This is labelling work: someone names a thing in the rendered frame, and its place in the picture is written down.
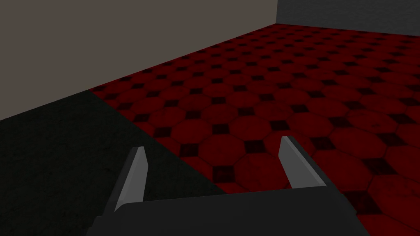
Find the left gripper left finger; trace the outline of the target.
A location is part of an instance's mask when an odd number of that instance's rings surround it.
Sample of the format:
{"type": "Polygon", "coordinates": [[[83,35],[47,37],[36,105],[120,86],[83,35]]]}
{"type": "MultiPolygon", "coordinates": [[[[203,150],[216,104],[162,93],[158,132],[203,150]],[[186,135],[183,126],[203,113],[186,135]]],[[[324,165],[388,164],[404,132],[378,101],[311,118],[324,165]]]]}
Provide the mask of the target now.
{"type": "Polygon", "coordinates": [[[103,215],[115,212],[124,204],[142,202],[147,173],[148,162],[144,147],[133,147],[111,191],[103,215]]]}

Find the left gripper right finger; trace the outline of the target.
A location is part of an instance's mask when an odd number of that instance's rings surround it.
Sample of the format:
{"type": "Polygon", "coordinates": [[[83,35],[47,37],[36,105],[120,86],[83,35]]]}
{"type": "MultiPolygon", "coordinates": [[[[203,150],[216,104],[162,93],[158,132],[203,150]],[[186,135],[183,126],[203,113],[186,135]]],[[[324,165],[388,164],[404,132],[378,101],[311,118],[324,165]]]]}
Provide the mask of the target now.
{"type": "Polygon", "coordinates": [[[337,187],[293,136],[282,136],[278,158],[292,188],[337,187]]]}

